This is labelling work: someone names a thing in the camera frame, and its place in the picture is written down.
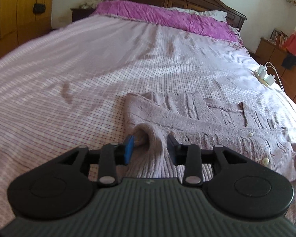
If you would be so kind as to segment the yellow wooden wardrobe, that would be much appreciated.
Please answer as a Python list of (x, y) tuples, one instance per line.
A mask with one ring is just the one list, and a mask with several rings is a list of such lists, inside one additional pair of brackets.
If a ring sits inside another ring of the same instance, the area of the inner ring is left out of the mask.
[[(43, 14), (34, 3), (46, 5)], [(0, 0), (0, 58), (29, 40), (51, 31), (52, 0)]]

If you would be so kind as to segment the black cloth on dresser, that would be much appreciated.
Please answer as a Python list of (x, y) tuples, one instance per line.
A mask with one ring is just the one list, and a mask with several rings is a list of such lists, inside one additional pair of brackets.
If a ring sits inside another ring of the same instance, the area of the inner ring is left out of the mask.
[(289, 54), (282, 62), (281, 66), (285, 69), (291, 70), (296, 65), (296, 56)]

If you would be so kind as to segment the dark wooden nightstand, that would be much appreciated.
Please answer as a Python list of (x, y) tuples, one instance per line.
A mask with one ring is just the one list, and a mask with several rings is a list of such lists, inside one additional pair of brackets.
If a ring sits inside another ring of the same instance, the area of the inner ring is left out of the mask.
[(81, 9), (81, 8), (71, 8), (72, 12), (71, 15), (71, 22), (76, 22), (81, 19), (87, 18), (90, 16), (93, 12), (95, 12), (95, 9)]

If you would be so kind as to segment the magenta quilted pillow cover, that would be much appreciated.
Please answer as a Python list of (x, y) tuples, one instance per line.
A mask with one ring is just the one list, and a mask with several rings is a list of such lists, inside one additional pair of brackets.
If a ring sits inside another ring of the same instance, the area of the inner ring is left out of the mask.
[(94, 14), (167, 26), (217, 40), (243, 43), (240, 32), (227, 22), (154, 5), (124, 0), (105, 0), (97, 5)]

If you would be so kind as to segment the small black hanging pouch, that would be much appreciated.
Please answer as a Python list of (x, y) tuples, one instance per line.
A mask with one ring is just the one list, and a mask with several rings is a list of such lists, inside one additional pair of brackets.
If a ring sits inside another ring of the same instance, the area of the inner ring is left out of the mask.
[(46, 5), (42, 3), (34, 3), (32, 12), (34, 14), (43, 14), (46, 11)]

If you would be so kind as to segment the books on dresser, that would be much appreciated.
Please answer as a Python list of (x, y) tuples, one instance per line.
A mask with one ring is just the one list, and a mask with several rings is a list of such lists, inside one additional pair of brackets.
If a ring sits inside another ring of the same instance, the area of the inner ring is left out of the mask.
[(283, 31), (275, 28), (271, 33), (270, 39), (275, 45), (277, 45), (278, 47), (282, 47), (288, 39), (288, 35), (286, 35)]

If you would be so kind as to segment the pink knitted cardigan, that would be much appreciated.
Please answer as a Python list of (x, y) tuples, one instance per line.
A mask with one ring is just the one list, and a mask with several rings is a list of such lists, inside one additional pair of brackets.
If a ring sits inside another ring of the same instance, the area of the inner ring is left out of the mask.
[(296, 182), (296, 130), (280, 126), (245, 103), (205, 99), (199, 93), (128, 94), (126, 133), (135, 136), (130, 177), (183, 177), (166, 138), (210, 149), (222, 144)]

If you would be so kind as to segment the pink checked bedspread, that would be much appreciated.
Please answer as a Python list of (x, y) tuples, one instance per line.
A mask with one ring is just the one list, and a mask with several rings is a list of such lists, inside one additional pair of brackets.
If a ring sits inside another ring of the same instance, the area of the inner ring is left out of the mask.
[(102, 15), (21, 45), (0, 59), (0, 229), (14, 219), (7, 189), (18, 176), (81, 144), (99, 149), (129, 135), (128, 94), (199, 93), (296, 130), (296, 104), (261, 84), (258, 68), (235, 42)]

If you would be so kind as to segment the power strip with chargers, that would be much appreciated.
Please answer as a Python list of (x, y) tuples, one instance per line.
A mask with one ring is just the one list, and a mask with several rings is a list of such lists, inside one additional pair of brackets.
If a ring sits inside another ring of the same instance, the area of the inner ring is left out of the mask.
[(259, 69), (255, 70), (253, 73), (259, 82), (267, 87), (275, 83), (275, 76), (268, 74), (267, 67), (264, 65), (260, 65)]

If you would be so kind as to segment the white pillow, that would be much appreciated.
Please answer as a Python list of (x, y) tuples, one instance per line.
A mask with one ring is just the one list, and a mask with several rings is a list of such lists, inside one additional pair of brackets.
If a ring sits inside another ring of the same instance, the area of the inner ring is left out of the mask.
[(220, 22), (225, 22), (225, 23), (227, 22), (227, 19), (226, 19), (227, 13), (224, 11), (219, 11), (219, 10), (195, 11), (192, 9), (183, 9), (183, 8), (176, 8), (176, 7), (167, 8), (167, 9), (172, 11), (195, 14), (197, 16), (202, 16), (202, 17), (211, 17)]

